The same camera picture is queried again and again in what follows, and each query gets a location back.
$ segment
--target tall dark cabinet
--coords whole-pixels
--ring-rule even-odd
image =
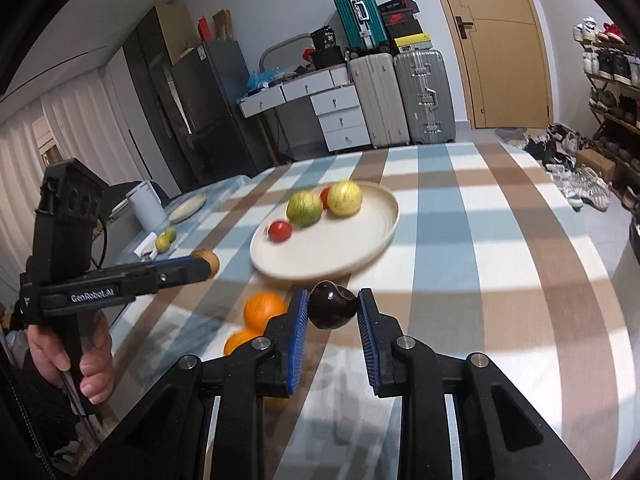
[[[237,41],[206,41],[172,73],[193,143],[216,180],[255,176],[273,165],[257,119],[245,119],[236,104],[249,79]]]

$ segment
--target ceiling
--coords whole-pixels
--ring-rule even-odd
[[[0,100],[0,123],[37,96],[105,65],[137,23],[168,0],[70,0],[24,58]]]

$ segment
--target plate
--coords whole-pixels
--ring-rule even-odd
[[[275,220],[286,220],[287,204],[281,204],[258,226],[251,240],[255,268],[277,280],[306,282],[343,276],[364,266],[391,241],[399,219],[398,202],[387,188],[359,182],[360,211],[339,218],[329,211],[309,227],[293,226],[291,238],[281,243],[269,239],[266,229]],[[320,194],[325,186],[314,189]]]
[[[204,193],[198,193],[197,195],[188,198],[169,215],[169,222],[177,224],[178,222],[186,220],[200,209],[206,201],[207,196]]]

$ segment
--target metal screw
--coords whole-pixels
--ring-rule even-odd
[[[489,358],[481,353],[476,353],[471,356],[471,362],[478,368],[484,368],[489,364]]]
[[[251,341],[251,346],[256,350],[266,350],[271,345],[271,341],[268,337],[257,337]]]
[[[401,335],[398,339],[396,339],[396,344],[400,348],[408,350],[409,348],[413,348],[415,346],[415,339],[408,335]]]
[[[185,355],[178,361],[178,366],[183,370],[191,370],[198,363],[198,358],[195,355]]]

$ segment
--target curtain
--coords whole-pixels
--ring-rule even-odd
[[[5,305],[18,298],[20,273],[33,245],[44,169],[33,123],[41,117],[36,102],[0,125],[0,301]]]
[[[40,98],[60,153],[75,157],[107,184],[144,180],[122,138],[98,69]]]

